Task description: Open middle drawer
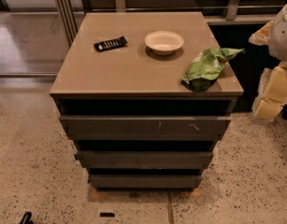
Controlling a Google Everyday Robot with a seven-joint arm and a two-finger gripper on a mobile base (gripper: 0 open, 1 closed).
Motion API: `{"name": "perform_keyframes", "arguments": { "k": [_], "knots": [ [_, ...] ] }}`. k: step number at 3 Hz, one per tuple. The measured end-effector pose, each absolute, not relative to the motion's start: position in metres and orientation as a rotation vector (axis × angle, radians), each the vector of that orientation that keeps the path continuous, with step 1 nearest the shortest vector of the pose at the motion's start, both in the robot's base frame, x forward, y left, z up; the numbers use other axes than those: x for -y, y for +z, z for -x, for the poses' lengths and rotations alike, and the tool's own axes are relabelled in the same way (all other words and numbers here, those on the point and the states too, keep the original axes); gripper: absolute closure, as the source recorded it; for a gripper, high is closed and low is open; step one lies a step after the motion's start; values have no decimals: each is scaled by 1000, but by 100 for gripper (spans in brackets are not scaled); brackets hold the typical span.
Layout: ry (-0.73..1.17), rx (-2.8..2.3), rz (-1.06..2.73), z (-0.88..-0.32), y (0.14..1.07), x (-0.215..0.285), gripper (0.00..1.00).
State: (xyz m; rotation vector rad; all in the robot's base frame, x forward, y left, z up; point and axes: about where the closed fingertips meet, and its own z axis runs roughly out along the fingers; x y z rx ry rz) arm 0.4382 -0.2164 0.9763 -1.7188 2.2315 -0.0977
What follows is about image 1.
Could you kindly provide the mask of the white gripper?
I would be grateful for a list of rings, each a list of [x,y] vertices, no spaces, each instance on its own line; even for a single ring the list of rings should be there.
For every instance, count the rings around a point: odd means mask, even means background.
[[[287,105],[287,62],[281,61],[272,70],[265,87],[264,99],[266,101],[258,100],[255,102],[253,106],[254,116],[272,121],[282,110],[281,105]]]

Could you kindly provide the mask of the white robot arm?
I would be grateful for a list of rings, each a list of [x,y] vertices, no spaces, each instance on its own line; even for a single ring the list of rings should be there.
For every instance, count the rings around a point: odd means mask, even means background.
[[[273,21],[252,34],[249,42],[257,46],[267,45],[269,54],[280,60],[275,68],[264,69],[258,96],[252,106],[257,119],[272,121],[287,105],[287,4]]]

